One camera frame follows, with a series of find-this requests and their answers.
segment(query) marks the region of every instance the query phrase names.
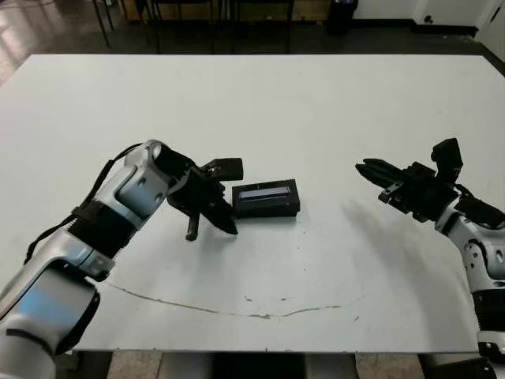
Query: black cable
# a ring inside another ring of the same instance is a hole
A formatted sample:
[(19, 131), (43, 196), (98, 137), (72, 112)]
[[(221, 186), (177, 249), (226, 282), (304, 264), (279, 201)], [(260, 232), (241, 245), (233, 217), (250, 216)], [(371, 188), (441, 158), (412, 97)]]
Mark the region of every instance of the black cable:
[[(114, 166), (116, 162), (118, 162), (121, 158), (124, 158), (129, 152), (134, 150), (134, 148), (139, 147), (141, 144), (133, 144), (132, 146), (126, 148), (122, 152), (120, 152), (114, 159), (110, 159), (105, 163), (105, 166), (103, 166), (103, 169), (100, 171), (98, 178), (96, 178), (95, 183), (93, 184), (93, 187), (91, 191), (89, 191), (88, 195), (86, 198), (83, 200), (83, 202), (80, 204), (80, 207), (85, 206), (87, 203), (89, 203), (91, 200), (93, 200), (93, 197), (95, 197), (96, 193), (102, 186), (103, 182), (105, 181), (106, 177), (108, 176), (110, 169)], [(33, 241), (29, 246), (26, 251), (26, 258), (24, 259), (23, 265), (26, 265), (28, 261), (30, 261), (33, 257), (33, 253), (35, 252), (35, 248), (37, 244), (42, 241), (43, 239), (46, 239), (50, 235), (52, 235), (54, 232), (56, 232), (57, 229), (60, 227), (64, 227), (67, 223), (70, 223), (75, 220), (74, 215), (67, 216), (61, 223), (58, 225), (54, 225), (53, 227), (50, 227), (46, 231), (42, 232), (39, 237), (35, 241)]]
[(463, 184), (454, 184), (454, 187), (456, 187), (457, 190), (459, 190), (462, 195), (468, 196), (468, 197), (474, 197), (474, 195), (470, 192), (468, 188), (466, 188)]

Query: black chair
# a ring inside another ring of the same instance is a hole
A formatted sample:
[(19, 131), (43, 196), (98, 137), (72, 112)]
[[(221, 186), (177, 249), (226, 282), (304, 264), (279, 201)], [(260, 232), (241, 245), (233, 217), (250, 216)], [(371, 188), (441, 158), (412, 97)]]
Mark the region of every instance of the black chair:
[(286, 53), (290, 53), (290, 40), (291, 40), (291, 20), (293, 18), (293, 7), (294, 0), (230, 0), (230, 17), (231, 17), (231, 50), (235, 52), (235, 13), (237, 14), (237, 20), (240, 22), (240, 4), (243, 2), (248, 4), (287, 4), (287, 15), (286, 15)]
[(224, 20), (228, 20), (228, 4), (229, 0), (218, 0), (218, 20), (221, 21), (221, 14), (223, 13), (224, 7)]
[(128, 14), (126, 12), (126, 7), (125, 7), (125, 0), (119, 0), (119, 3), (121, 3), (121, 7), (123, 8), (123, 17), (125, 20), (128, 20)]
[(182, 4), (204, 4), (205, 2), (209, 3), (210, 11), (211, 11), (211, 52), (214, 53), (214, 1), (213, 0), (151, 0), (152, 1), (152, 11), (154, 13), (155, 20), (155, 37), (156, 37), (156, 51), (158, 54), (161, 53), (161, 49), (159, 46), (159, 22), (163, 21), (163, 17), (161, 15), (161, 10), (159, 9), (160, 4), (177, 4), (179, 20), (182, 20)]
[[(123, 9), (125, 11), (125, 18), (128, 20), (128, 18), (126, 16), (126, 9), (124, 8), (124, 6), (125, 6), (125, 3), (123, 3)], [(149, 9), (148, 0), (135, 0), (135, 9), (137, 10), (137, 16), (139, 17), (140, 26), (142, 27), (142, 30), (144, 31), (145, 39), (148, 41), (148, 45), (150, 45), (151, 41), (149, 39), (149, 31), (146, 28), (144, 21), (142, 19), (142, 16), (144, 15), (144, 11), (146, 11), (146, 13), (148, 15), (148, 23), (149, 24), (152, 23), (152, 13), (151, 13), (151, 10)]]

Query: tiled floor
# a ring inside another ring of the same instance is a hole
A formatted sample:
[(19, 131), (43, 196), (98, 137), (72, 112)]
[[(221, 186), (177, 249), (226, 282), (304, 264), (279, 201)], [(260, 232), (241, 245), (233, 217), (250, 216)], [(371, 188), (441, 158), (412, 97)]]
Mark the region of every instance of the tiled floor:
[[(117, 5), (111, 9), (115, 31), (103, 41), (90, 0), (0, 0), (0, 84), (32, 53), (154, 54), (140, 25), (126, 22)], [(282, 54), (286, 29), (282, 24), (243, 24), (238, 54)], [(164, 54), (209, 54), (208, 25), (203, 22), (165, 24), (161, 31)], [(230, 28), (218, 24), (215, 53), (231, 52)], [(492, 56), (469, 36), (416, 34), (408, 28), (355, 28), (341, 37), (329, 36), (324, 26), (293, 24), (291, 54), (484, 54)], [(493, 63), (503, 73), (503, 64)]]

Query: silver robot arm segment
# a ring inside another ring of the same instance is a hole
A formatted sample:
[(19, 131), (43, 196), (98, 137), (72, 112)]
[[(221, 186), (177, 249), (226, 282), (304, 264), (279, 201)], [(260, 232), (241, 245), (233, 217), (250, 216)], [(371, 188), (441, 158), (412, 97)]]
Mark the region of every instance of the silver robot arm segment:
[(505, 225), (479, 225), (449, 205), (435, 229), (458, 248), (475, 305), (479, 352), (493, 362), (505, 359)]
[(72, 348), (93, 317), (101, 281), (115, 254), (167, 195), (180, 189), (194, 163), (148, 141), (54, 232), (0, 294), (0, 378), (53, 378), (53, 355)]

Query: display screen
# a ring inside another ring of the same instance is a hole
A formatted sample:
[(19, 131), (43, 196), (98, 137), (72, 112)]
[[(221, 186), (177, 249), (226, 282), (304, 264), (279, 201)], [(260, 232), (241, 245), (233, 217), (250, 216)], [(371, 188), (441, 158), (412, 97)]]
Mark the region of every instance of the display screen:
[(290, 187), (275, 187), (265, 189), (253, 189), (251, 191), (240, 192), (240, 198), (243, 201), (263, 200), (263, 199), (276, 199), (279, 197), (286, 197), (290, 194)]

